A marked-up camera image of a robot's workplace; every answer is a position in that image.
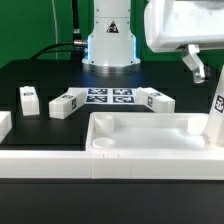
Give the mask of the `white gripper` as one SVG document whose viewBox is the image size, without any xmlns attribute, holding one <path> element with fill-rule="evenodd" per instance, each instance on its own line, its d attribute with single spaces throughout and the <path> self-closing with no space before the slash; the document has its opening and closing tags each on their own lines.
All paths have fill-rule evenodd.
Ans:
<svg viewBox="0 0 224 224">
<path fill-rule="evenodd" d="M 146 43 L 153 52 L 174 52 L 186 45 L 182 60 L 192 71 L 194 82 L 203 83 L 199 46 L 224 48 L 224 0 L 148 0 L 144 27 Z"/>
</svg>

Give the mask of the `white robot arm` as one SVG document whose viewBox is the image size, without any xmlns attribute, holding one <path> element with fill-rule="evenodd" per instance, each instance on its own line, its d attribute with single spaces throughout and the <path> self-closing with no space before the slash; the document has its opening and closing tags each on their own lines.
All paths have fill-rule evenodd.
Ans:
<svg viewBox="0 0 224 224">
<path fill-rule="evenodd" d="M 155 53 L 177 52 L 196 83 L 209 73 L 198 53 L 224 49 L 224 0 L 147 0 L 144 32 Z M 140 63 L 136 38 L 130 30 L 131 0 L 94 0 L 94 28 L 87 39 L 87 68 L 103 72 Z"/>
</svg>

